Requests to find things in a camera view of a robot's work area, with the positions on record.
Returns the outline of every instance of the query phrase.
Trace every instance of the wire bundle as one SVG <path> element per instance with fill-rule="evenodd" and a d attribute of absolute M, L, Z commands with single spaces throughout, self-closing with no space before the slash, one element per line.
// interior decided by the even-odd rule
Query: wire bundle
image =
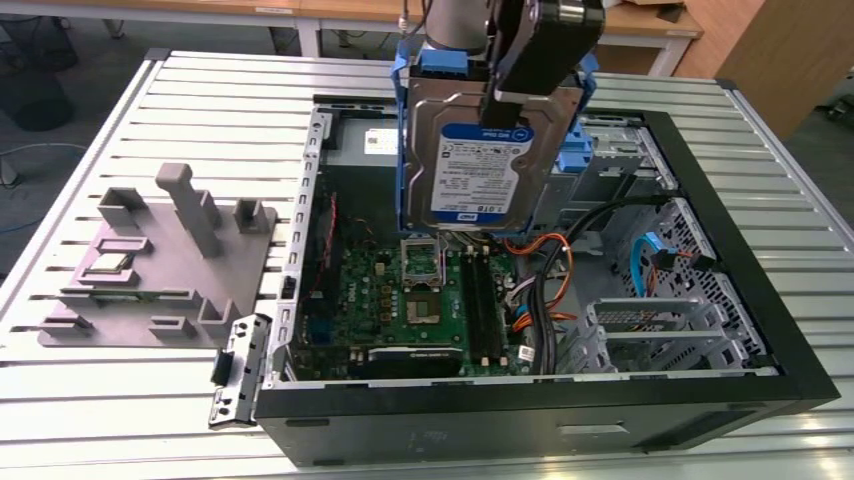
<path fill-rule="evenodd" d="M 548 240 L 556 240 L 561 245 L 563 248 L 561 250 L 565 251 L 565 257 L 567 257 L 567 273 L 563 277 L 563 282 L 560 283 L 560 289 L 557 290 L 557 293 L 555 294 L 555 297 L 545 303 L 545 308 L 549 311 L 549 316 L 552 320 L 575 320 L 575 315 L 568 314 L 568 313 L 561 313 L 561 312 L 551 312 L 551 310 L 557 306 L 557 304 L 560 303 L 560 300 L 563 299 L 565 292 L 569 289 L 569 282 L 572 280 L 572 272 L 575 270 L 575 263 L 573 263 L 573 259 L 572 259 L 572 247 L 569 246 L 569 243 L 565 241 L 565 238 L 563 238 L 563 235 L 560 235 L 559 233 L 548 233 L 540 237 L 537 237 L 537 239 L 533 241 L 533 243 L 531 243 L 527 247 L 523 248 L 516 248 L 513 247 L 509 242 L 507 240 L 504 240 L 504 246 L 507 247 L 507 250 L 516 254 L 516 255 L 529 255 L 532 253 L 535 253 L 540 247 L 543 246 L 543 244 L 548 241 Z M 535 281 L 535 278 L 528 279 L 527 285 L 529 286 Z M 521 329 L 524 329 L 525 327 L 528 327 L 532 324 L 532 318 L 531 318 L 531 313 L 529 312 L 524 312 L 521 314 L 521 316 L 516 319 L 516 321 L 512 324 L 512 331 L 513 332 L 519 332 L 521 331 Z"/>
<path fill-rule="evenodd" d="M 643 197 L 623 197 L 617 200 L 612 200 L 603 203 L 597 207 L 587 211 L 587 213 L 577 219 L 577 221 L 568 228 L 564 235 L 557 235 L 564 240 L 564 245 L 572 245 L 572 242 L 577 240 L 581 233 L 593 225 L 593 223 L 609 214 L 613 210 L 629 206 L 629 205 L 663 205 L 676 196 L 667 193 L 661 195 L 649 195 Z M 531 316 L 531 322 L 533 328 L 533 338 L 537 345 L 541 345 L 536 351 L 536 357 L 533 359 L 533 371 L 541 375 L 551 375 L 556 369 L 556 335 L 552 322 L 548 321 L 548 305 L 551 302 L 545 302 L 544 290 L 545 290 L 545 276 L 551 270 L 559 252 L 561 249 L 553 249 L 545 257 L 545 263 L 541 271 L 536 274 L 531 289 L 528 291 L 528 314 Z"/>

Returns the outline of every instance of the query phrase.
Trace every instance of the metal bracket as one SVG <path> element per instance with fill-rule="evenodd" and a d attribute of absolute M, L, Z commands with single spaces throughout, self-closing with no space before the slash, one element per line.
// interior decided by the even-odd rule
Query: metal bracket
<path fill-rule="evenodd" d="M 212 430 L 256 425 L 252 407 L 270 323 L 268 316 L 256 313 L 232 324 L 228 346 L 216 357 L 210 375 L 217 385 L 208 418 Z"/>
<path fill-rule="evenodd" d="M 411 251 L 419 248 L 428 248 L 432 253 L 435 271 L 429 273 L 413 273 L 411 265 Z M 400 240 L 400 265 L 403 286 L 411 288 L 416 285 L 425 285 L 433 289 L 444 284 L 444 271 L 441 268 L 441 248 L 437 238 L 428 235 L 412 234 Z"/>

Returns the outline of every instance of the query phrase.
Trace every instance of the floor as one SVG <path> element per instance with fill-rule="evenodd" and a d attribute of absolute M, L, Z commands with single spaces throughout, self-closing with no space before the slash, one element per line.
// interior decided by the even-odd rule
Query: floor
<path fill-rule="evenodd" d="M 50 132 L 28 133 L 0 115 L 0 153 L 42 142 L 88 145 L 150 47 L 272 54 L 274 42 L 280 52 L 298 54 L 296 32 L 288 29 L 269 32 L 258 27 L 126 22 L 125 37 L 113 40 L 97 20 L 73 19 L 70 26 L 68 35 L 80 63 L 60 73 L 58 78 L 77 108 L 74 120 Z M 324 34 L 327 55 L 384 60 L 392 58 L 396 35 L 367 33 L 348 41 L 351 46 L 341 48 L 341 39 L 333 34 Z M 842 216 L 850 223 L 854 222 L 854 196 L 850 195 L 854 129 L 830 123 L 816 112 L 804 121 L 786 146 Z M 21 183 L 13 190 L 0 188 L 0 282 L 36 226 L 33 224 L 28 228 L 4 232 L 40 219 L 78 159 L 80 152 L 68 147 L 30 149 L 5 157 L 21 175 Z"/>

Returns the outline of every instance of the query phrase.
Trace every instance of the metal table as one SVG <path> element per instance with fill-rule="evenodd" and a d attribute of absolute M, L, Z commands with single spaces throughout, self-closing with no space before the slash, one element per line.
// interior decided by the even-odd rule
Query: metal table
<path fill-rule="evenodd" d="M 684 452 L 397 465 L 369 475 L 851 478 L 854 235 L 738 92 L 705 80 L 597 78 L 592 106 L 672 115 L 843 397 Z M 288 237 L 313 94 L 391 96 L 388 64 L 189 52 L 144 62 L 0 289 L 2 478 L 296 472 L 260 429 L 206 430 L 212 351 L 46 349 L 33 327 L 97 227 L 98 196 L 122 186 L 161 198 L 152 177 L 166 159 L 192 166 L 193 184 L 220 202 L 260 196 L 278 211 L 276 242 Z M 281 252 L 273 243 L 260 298 L 274 297 Z M 274 301 L 256 310 L 272 313 Z"/>

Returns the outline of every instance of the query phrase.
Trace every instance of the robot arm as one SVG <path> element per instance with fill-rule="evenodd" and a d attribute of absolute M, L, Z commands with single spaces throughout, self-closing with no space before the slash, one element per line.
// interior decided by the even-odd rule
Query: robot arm
<path fill-rule="evenodd" d="M 401 104 L 401 230 L 527 229 L 603 12 L 600 0 L 433 0 Z"/>

